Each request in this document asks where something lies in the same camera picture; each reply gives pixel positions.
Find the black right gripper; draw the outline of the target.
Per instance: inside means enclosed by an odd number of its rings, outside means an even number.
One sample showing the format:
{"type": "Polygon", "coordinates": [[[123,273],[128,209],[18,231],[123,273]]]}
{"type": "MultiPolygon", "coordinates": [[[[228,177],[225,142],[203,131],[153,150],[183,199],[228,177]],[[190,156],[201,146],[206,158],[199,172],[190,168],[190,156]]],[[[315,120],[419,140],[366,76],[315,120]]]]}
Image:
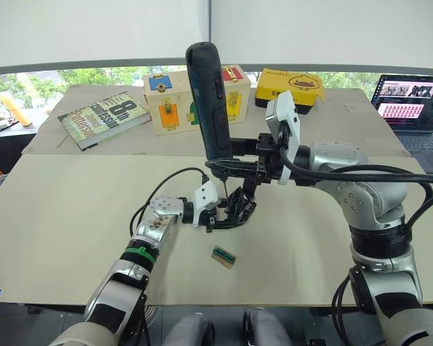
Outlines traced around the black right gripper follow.
{"type": "Polygon", "coordinates": [[[270,133],[260,133],[257,139],[231,138],[232,156],[258,156],[257,162],[219,158],[208,160],[205,166],[218,179],[229,177],[255,179],[257,185],[280,180],[284,167],[280,148],[286,145],[281,137],[277,142],[270,133]]]}

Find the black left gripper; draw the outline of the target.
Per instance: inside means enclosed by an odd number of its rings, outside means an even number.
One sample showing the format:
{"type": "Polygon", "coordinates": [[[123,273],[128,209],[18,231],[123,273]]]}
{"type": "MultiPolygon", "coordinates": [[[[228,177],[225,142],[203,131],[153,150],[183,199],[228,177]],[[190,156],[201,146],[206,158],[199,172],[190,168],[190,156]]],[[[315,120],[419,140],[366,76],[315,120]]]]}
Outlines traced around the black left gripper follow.
{"type": "Polygon", "coordinates": [[[218,205],[210,210],[205,209],[201,212],[201,225],[205,226],[206,233],[211,233],[214,229],[233,229],[245,224],[245,221],[236,219],[218,220],[218,211],[222,209],[225,213],[234,213],[235,202],[229,198],[223,198],[218,205]]]}

